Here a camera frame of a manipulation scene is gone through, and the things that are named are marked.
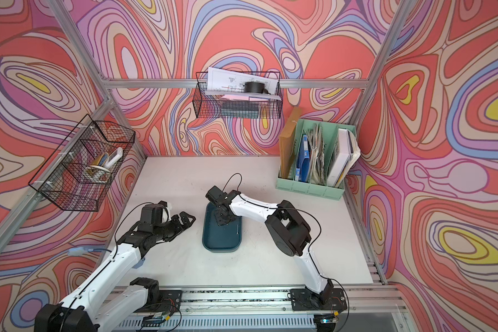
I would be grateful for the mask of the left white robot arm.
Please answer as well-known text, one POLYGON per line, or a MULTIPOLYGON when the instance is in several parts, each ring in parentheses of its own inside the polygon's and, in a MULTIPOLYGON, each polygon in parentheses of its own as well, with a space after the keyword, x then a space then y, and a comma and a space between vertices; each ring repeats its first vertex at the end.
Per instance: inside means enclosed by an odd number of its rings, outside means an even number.
POLYGON ((118 297, 105 300, 121 279, 143 260, 150 249, 173 241, 193 226, 196 218, 186 212, 164 217, 166 208, 147 205, 141 219, 117 241, 108 258, 72 293, 58 304, 43 306, 35 317, 35 331, 113 331, 142 308, 176 309, 164 300, 159 283, 136 278, 118 297))

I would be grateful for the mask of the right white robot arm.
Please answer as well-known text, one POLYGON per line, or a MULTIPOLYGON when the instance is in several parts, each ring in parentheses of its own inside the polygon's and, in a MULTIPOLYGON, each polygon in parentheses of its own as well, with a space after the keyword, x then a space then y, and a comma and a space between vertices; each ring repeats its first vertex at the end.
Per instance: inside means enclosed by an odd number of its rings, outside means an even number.
POLYGON ((303 289, 290 290, 292 309, 332 310, 341 313, 349 309, 344 289, 336 289, 334 280, 325 277, 312 256, 311 227, 300 211, 286 200, 266 203, 252 199, 237 190, 229 193, 212 187, 206 199, 215 207, 214 217, 220 225, 227 225, 236 218, 247 218, 264 224, 276 247, 292 257, 304 281, 303 289))

